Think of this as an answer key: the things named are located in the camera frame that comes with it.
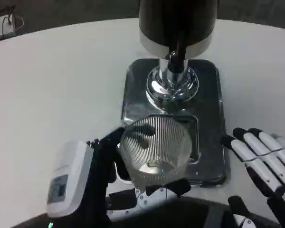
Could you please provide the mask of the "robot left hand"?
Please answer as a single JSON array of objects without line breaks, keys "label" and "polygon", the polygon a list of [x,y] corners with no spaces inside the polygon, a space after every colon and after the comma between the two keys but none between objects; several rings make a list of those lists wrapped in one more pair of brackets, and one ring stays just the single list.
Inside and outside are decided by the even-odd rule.
[{"label": "robot left hand", "polygon": [[58,154],[47,195],[50,228],[108,228],[114,223],[141,217],[181,197],[191,187],[180,179],[107,194],[116,181],[115,170],[126,171],[117,146],[124,128],[102,139],[71,141]]}]

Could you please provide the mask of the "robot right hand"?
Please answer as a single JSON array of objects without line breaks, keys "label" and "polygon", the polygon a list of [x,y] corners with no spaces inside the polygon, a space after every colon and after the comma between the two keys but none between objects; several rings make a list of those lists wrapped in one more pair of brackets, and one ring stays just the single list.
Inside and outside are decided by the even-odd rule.
[{"label": "robot right hand", "polygon": [[257,128],[235,128],[232,135],[221,138],[221,144],[244,164],[279,225],[285,228],[285,138]]}]

